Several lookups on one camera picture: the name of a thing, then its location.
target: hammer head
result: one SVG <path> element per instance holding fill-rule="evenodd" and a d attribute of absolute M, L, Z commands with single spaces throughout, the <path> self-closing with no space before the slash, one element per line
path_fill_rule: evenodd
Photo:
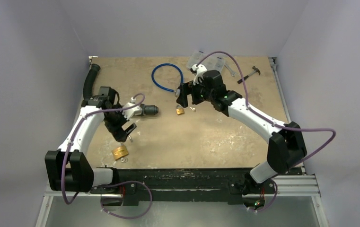
<path fill-rule="evenodd" d="M 259 71 L 259 69 L 255 66 L 252 67 L 253 70 L 255 70 L 259 75 L 261 74 L 261 72 Z"/>

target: white wall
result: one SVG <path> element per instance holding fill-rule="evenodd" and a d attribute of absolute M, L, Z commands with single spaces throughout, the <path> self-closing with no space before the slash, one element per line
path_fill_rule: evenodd
<path fill-rule="evenodd" d="M 308 0 L 61 0 L 89 55 L 277 56 Z"/>
<path fill-rule="evenodd" d="M 337 130 L 306 162 L 331 226 L 360 226 L 360 1 L 309 1 L 278 60 L 291 118 Z M 312 151 L 330 135 L 304 136 Z"/>
<path fill-rule="evenodd" d="M 55 0 L 0 0 L 0 226 L 34 226 L 88 60 Z"/>

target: blue cable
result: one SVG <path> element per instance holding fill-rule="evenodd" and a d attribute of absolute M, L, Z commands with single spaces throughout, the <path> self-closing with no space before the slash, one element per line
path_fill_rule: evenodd
<path fill-rule="evenodd" d="M 167 87 L 164 87 L 164 86 L 158 84 L 158 83 L 156 82 L 156 80 L 155 80 L 155 72 L 156 72 L 156 70 L 157 70 L 158 68 L 160 68 L 160 67 L 162 67 L 162 66 L 172 66 L 172 67 L 176 68 L 176 69 L 178 70 L 178 72 L 180 73 L 180 77 L 181 77 L 180 84 L 182 84 L 182 83 L 184 82 L 183 72 L 181 71 L 181 69 L 180 69 L 179 67 L 177 67 L 176 65 L 170 64 L 170 63 L 160 64 L 160 65 L 156 66 L 156 67 L 153 69 L 153 71 L 152 71 L 152 81 L 153 81 L 153 83 L 156 84 L 156 86 L 158 86 L 159 88 L 161 88 L 161 89 L 163 89 L 163 90 L 165 90 L 165 91 L 174 92 L 173 89 L 169 89 L 169 88 L 167 88 Z"/>

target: gold padlock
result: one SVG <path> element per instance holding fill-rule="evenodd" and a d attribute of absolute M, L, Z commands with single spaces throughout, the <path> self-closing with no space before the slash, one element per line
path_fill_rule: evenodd
<path fill-rule="evenodd" d="M 124 144 L 121 144 L 121 146 L 112 150 L 112 153 L 113 153 L 113 158 L 117 161 L 118 159 L 121 159 L 122 157 L 127 156 L 128 150 Z"/>
<path fill-rule="evenodd" d="M 177 105 L 176 111 L 177 111 L 177 115 L 184 114 L 184 108 L 182 106 L 180 106 L 180 105 Z"/>

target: wooden table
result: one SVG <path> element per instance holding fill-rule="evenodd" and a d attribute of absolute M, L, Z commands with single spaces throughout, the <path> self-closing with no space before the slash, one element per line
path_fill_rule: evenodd
<path fill-rule="evenodd" d="M 245 75 L 252 71 L 252 66 L 261 71 L 261 75 L 254 74 L 246 80 L 249 102 L 268 115 L 286 122 L 268 58 L 236 57 L 236 60 Z M 159 107 L 159 114 L 156 116 L 131 119 L 138 127 L 131 134 L 134 142 L 125 142 L 130 153 L 126 163 L 113 159 L 112 150 L 120 146 L 120 143 L 101 124 L 87 153 L 88 161 L 93 167 L 254 167 L 266 160 L 265 141 L 242 123 L 214 110 L 208 102 L 193 106 L 196 112 L 186 108 L 185 114 L 177 116 L 176 97 L 155 86 L 150 75 L 157 65 L 168 62 L 177 65 L 183 71 L 184 82 L 188 82 L 193 79 L 193 74 L 185 67 L 187 61 L 188 57 L 92 60 L 102 68 L 94 85 L 94 94 L 100 86 L 110 86 L 120 93 L 120 103 L 125 104 L 131 96 L 142 92 L 146 96 L 144 104 Z M 233 62 L 228 63 L 233 70 L 237 69 Z M 235 90 L 245 96 L 243 86 L 237 84 L 240 78 L 231 77 L 226 68 L 223 69 L 222 76 L 228 90 Z M 156 71 L 155 79 L 159 84 L 174 89 L 179 85 L 180 76 L 176 69 L 166 66 Z"/>

